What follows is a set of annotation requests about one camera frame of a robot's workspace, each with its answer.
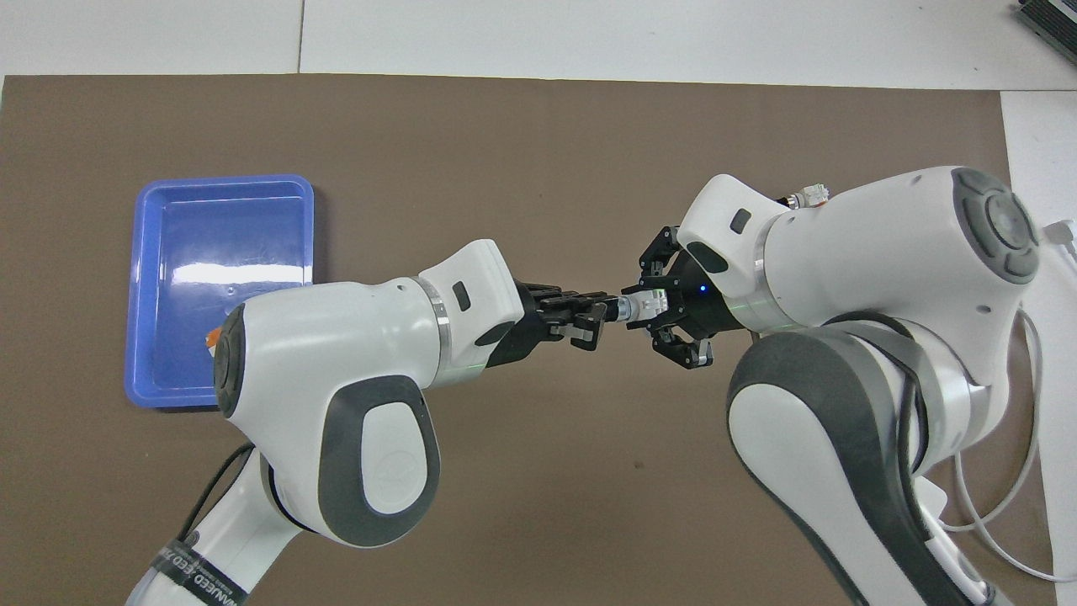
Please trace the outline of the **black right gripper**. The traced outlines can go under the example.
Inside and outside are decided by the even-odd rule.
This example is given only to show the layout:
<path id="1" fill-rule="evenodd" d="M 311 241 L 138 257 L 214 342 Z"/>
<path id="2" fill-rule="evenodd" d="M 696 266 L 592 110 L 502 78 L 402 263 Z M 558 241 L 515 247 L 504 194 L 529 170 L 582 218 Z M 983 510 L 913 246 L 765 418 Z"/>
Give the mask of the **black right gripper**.
<path id="1" fill-rule="evenodd" d="M 695 258 L 682 252 L 677 231 L 679 226 L 662 227 L 639 257 L 637 286 L 669 290 L 669 311 L 680 315 L 675 326 L 651 330 L 651 348 L 685 369 L 710 367 L 714 364 L 712 338 L 744 326 Z"/>

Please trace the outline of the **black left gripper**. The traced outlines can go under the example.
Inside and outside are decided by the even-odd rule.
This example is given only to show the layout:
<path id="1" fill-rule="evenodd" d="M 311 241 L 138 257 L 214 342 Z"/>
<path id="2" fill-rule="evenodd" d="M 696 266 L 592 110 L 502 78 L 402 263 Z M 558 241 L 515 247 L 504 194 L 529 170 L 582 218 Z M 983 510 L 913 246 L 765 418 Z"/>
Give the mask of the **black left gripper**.
<path id="1" fill-rule="evenodd" d="M 522 361 L 542 342 L 568 338 L 570 346 L 596 350 L 607 314 L 619 314 L 617 296 L 598 291 L 581 293 L 551 284 L 516 281 L 522 300 L 523 318 L 504 334 L 487 360 L 487 368 Z M 570 318 L 550 328 L 543 313 L 567 313 Z"/>

